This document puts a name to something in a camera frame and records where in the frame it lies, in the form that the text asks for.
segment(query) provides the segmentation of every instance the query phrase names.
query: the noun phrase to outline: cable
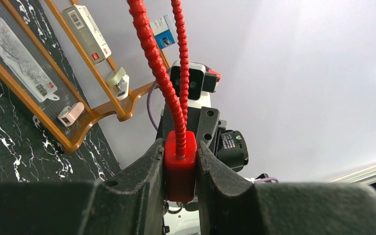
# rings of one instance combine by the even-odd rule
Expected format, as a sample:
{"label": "cable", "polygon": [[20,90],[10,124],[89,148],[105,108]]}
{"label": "cable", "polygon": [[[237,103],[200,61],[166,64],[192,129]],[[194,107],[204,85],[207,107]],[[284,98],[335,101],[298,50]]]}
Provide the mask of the cable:
{"label": "cable", "polygon": [[180,0],[171,0],[172,12],[174,13],[176,32],[178,34],[179,58],[181,60],[181,84],[179,91],[179,102],[181,103],[182,114],[184,115],[185,125],[188,118],[188,89],[189,89],[189,60],[188,60],[188,42],[185,30],[184,15]]}
{"label": "cable", "polygon": [[187,131],[185,118],[182,114],[178,97],[175,95],[175,90],[169,80],[169,75],[166,73],[166,68],[159,55],[159,49],[156,47],[156,41],[146,15],[146,7],[143,4],[143,0],[127,0],[127,3],[130,7],[129,13],[133,17],[133,25],[141,41],[141,47],[148,60],[148,65],[152,69],[152,73],[159,84],[159,89],[162,91],[172,115],[176,137],[176,155],[177,157],[185,157]]}
{"label": "cable", "polygon": [[279,180],[275,177],[267,177],[267,178],[263,178],[259,180],[254,180],[253,183],[258,184],[258,183],[271,182],[271,181],[275,181],[276,183],[279,182]]}
{"label": "cable", "polygon": [[155,130],[158,131],[158,125],[156,124],[155,120],[153,119],[152,110],[150,109],[150,97],[151,97],[153,91],[155,90],[156,84],[157,84],[156,82],[153,82],[152,86],[149,89],[148,99],[146,100],[146,108],[148,109],[148,116],[149,116],[150,122],[153,125],[153,128],[155,128]]}

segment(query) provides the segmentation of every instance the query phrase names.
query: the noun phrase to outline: red ribbed tube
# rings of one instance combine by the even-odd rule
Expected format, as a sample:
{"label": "red ribbed tube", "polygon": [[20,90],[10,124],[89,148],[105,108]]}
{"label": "red ribbed tube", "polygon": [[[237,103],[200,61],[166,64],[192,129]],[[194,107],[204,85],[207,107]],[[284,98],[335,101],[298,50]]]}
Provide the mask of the red ribbed tube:
{"label": "red ribbed tube", "polygon": [[179,58],[181,59],[181,85],[179,92],[179,102],[181,103],[182,114],[184,115],[185,125],[188,118],[188,89],[189,89],[189,60],[188,60],[188,42],[185,30],[184,15],[180,0],[171,0],[172,12],[175,17],[176,32],[178,33]]}
{"label": "red ribbed tube", "polygon": [[156,78],[159,89],[162,91],[162,95],[165,97],[165,102],[170,109],[174,121],[176,155],[185,156],[187,130],[185,119],[178,97],[175,95],[175,90],[169,80],[169,75],[166,73],[166,68],[159,56],[159,50],[156,47],[156,41],[149,26],[148,16],[146,15],[146,7],[143,4],[143,0],[127,0],[127,3],[130,7],[129,12],[133,17],[133,25],[141,41],[145,57],[148,60],[148,65],[152,69],[152,73]]}

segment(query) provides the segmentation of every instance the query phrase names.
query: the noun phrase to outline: marble surface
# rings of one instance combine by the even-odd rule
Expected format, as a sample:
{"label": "marble surface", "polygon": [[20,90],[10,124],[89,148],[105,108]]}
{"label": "marble surface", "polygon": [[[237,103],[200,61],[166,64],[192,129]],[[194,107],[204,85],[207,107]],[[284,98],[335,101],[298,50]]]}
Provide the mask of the marble surface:
{"label": "marble surface", "polygon": [[[11,3],[82,93],[39,2]],[[0,81],[0,182],[105,180],[119,171],[98,125],[92,127],[77,151],[65,154],[49,131]]]}

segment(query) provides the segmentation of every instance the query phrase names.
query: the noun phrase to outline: white box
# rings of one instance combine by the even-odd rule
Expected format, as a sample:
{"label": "white box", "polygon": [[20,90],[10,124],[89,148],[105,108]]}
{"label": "white box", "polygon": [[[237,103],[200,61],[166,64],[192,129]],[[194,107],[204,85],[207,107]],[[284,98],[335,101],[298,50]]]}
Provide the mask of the white box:
{"label": "white box", "polygon": [[63,10],[62,15],[94,64],[104,61],[112,54],[85,6],[74,5]]}

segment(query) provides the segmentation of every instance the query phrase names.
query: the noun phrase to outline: purple cable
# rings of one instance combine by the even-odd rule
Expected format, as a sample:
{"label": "purple cable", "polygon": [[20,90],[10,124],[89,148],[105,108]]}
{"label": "purple cable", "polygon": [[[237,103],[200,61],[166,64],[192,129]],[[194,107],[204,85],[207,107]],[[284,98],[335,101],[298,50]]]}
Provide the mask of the purple cable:
{"label": "purple cable", "polygon": [[253,183],[254,184],[258,184],[258,183],[264,183],[264,182],[271,182],[271,181],[275,181],[276,183],[278,183],[278,179],[276,179],[275,177],[267,177],[267,178],[263,178],[263,179],[259,179],[259,180],[254,180]]}
{"label": "purple cable", "polygon": [[148,109],[148,116],[149,116],[150,122],[153,125],[153,128],[155,128],[155,130],[158,131],[158,126],[156,125],[156,122],[152,116],[152,111],[150,110],[150,97],[152,95],[153,90],[155,90],[155,87],[156,87],[156,82],[153,82],[148,93],[148,99],[146,100],[146,108]]}

